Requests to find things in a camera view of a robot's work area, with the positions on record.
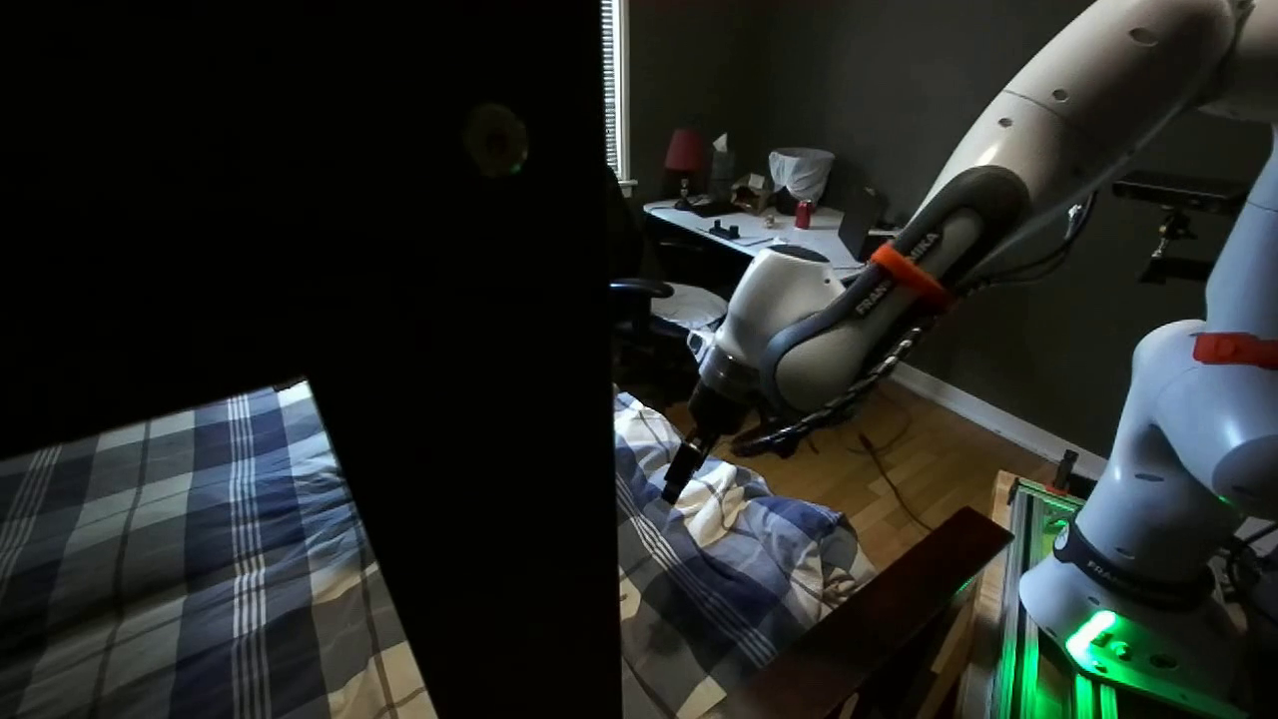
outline window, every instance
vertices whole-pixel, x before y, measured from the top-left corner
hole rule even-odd
[[[601,15],[601,139],[608,169],[621,189],[629,174],[629,0],[600,0]]]

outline white object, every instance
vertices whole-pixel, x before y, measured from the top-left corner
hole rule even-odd
[[[754,215],[754,213],[696,215],[696,213],[673,206],[673,201],[650,201],[650,202],[644,202],[644,215],[650,215],[658,225],[672,225],[672,229],[681,229],[681,231],[690,231],[690,234],[697,234],[705,242],[720,242],[726,252],[737,252],[737,256],[758,256],[758,252],[766,252],[776,242],[799,242],[799,246],[811,246],[811,252],[826,256],[831,272],[839,279],[851,279],[851,276],[866,272],[866,264],[858,264],[845,252],[845,242],[839,239],[839,225],[842,225],[839,206],[817,206],[811,215],[811,229],[794,229],[791,215],[766,219],[766,215]],[[721,229],[734,229],[737,234],[734,239],[714,234],[709,231],[714,219]]]
[[[799,202],[817,202],[831,181],[834,151],[826,147],[776,147],[766,151],[766,173]]]
[[[650,300],[650,314],[685,330],[701,330],[720,323],[721,311],[726,311],[726,300],[696,283],[672,283],[672,296]]]

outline blue plaid bedspread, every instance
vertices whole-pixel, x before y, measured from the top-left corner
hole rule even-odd
[[[726,459],[705,459],[662,504],[677,430],[633,396],[616,396],[616,527],[621,707],[714,713],[721,693],[858,589],[875,568],[845,515],[769,493]]]
[[[0,462],[0,713],[435,713],[306,383]]]

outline green light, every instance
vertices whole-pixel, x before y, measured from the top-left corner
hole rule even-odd
[[[1067,652],[1075,653],[1075,664],[1087,664],[1087,652],[1099,635],[1107,635],[1119,623],[1115,611],[1094,611],[1070,639]]]

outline lamp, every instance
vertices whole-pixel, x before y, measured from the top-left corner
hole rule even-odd
[[[672,143],[666,143],[666,181],[677,183],[677,206],[690,206],[690,181],[701,173],[705,155],[701,155],[701,139],[696,137],[696,129],[673,129]]]

